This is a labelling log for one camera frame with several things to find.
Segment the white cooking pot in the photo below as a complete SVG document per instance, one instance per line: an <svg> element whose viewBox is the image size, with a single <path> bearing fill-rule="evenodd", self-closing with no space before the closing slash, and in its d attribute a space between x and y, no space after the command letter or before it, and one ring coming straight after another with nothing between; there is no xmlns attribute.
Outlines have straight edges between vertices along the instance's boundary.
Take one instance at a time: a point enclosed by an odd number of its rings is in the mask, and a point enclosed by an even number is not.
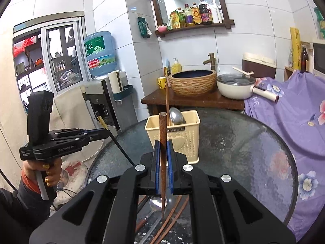
<svg viewBox="0 0 325 244"><path fill-rule="evenodd" d="M263 96L273 102L279 100L279 96L255 86L255 78L251 78L250 75L254 74L253 71L245 72L236 67L233 69L243 74L222 74L217 77L217 86L219 92L230 99L247 99L250 98L253 93Z"/></svg>

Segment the beige plastic basket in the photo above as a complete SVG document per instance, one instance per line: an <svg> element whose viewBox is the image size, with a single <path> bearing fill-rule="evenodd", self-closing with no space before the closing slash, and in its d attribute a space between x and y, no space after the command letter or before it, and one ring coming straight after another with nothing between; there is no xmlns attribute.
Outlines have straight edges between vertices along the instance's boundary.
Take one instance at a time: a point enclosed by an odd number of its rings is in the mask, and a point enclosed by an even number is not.
<svg viewBox="0 0 325 244"><path fill-rule="evenodd" d="M199 126L200 118L195 110L182 112L186 124L167 127L167 139L173 141L174 151L185 154L189 164L199 162ZM159 115L147 119L145 130L148 133L152 147L159 140Z"/></svg>

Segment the purple tablecloth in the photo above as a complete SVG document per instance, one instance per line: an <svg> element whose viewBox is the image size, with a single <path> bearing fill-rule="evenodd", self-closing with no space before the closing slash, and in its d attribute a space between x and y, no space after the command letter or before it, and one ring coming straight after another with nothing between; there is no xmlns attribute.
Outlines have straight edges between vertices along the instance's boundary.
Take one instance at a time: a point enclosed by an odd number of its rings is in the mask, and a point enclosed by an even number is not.
<svg viewBox="0 0 325 244"><path fill-rule="evenodd" d="M325 79L294 72L283 83L271 78L256 83L280 96L276 104L253 95L245 100L245 112L277 132L294 155L299 190L288 227L298 241L325 204Z"/></svg>

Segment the fingernail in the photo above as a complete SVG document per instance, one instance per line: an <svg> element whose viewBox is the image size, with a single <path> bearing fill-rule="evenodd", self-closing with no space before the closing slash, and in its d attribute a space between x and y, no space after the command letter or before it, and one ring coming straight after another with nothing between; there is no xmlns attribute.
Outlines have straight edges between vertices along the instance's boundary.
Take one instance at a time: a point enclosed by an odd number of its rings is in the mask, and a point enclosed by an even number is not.
<svg viewBox="0 0 325 244"><path fill-rule="evenodd" d="M43 166L42 166L44 169L50 169L50 165L49 164L43 164Z"/></svg>

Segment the blue gripper pad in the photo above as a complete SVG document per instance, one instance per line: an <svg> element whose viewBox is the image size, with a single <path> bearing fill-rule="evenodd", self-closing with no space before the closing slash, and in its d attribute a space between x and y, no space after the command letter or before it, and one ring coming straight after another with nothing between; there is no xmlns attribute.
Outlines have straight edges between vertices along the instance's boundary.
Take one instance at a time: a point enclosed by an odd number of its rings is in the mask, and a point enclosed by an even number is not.
<svg viewBox="0 0 325 244"><path fill-rule="evenodd" d="M155 179L155 190L156 194L159 193L159 163L160 163L160 142L155 141L155 147L153 153L156 154L156 179Z"/></svg>
<svg viewBox="0 0 325 244"><path fill-rule="evenodd" d="M174 191L174 175L173 175L173 162L172 162L172 154L170 151L169 141L167 141L167 162L168 162L168 179L169 179L169 188L171 194Z"/></svg>

